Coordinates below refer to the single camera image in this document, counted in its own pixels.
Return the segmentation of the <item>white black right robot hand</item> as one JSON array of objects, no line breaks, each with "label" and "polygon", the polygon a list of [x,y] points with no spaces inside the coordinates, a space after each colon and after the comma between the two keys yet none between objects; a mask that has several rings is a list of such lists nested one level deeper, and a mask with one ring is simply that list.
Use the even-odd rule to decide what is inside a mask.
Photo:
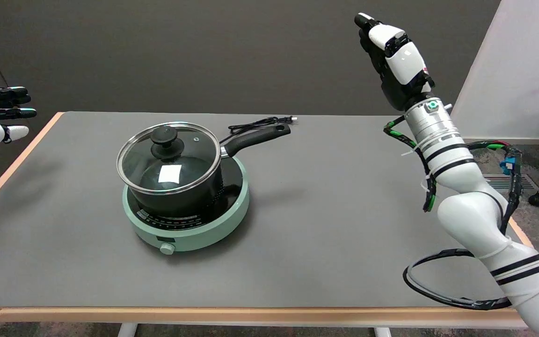
[{"label": "white black right robot hand", "polygon": [[433,97],[436,84],[417,46],[404,30],[365,13],[357,13],[354,22],[359,28],[362,49],[370,56],[381,79],[381,90],[394,109],[407,111]]}]

